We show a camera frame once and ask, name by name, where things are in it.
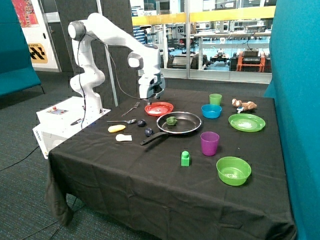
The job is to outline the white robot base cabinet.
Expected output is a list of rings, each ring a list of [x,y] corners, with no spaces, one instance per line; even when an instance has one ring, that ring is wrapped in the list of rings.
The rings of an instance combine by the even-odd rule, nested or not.
[[[84,106],[82,97],[72,96],[36,113],[39,124],[32,130],[45,159],[53,148],[111,111],[93,113]]]

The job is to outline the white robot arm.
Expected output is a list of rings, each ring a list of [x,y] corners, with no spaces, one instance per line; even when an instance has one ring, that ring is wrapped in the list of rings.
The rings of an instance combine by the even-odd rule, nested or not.
[[[101,97],[94,88],[105,81],[105,74],[95,64],[95,57],[106,52],[105,46],[122,46],[131,50],[127,56],[129,66],[143,70],[138,80],[141,100],[158,99],[164,93],[166,83],[161,73],[160,50],[156,45],[142,44],[99,13],[72,21],[67,30],[72,39],[75,63],[83,70],[71,78],[70,86],[83,97],[86,116],[103,111]]]

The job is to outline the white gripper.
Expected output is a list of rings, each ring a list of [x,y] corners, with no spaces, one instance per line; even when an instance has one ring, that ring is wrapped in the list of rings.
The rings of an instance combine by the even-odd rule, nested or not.
[[[165,78],[162,73],[143,74],[138,80],[140,99],[148,99],[147,105],[151,105],[150,98],[160,99],[166,88]]]

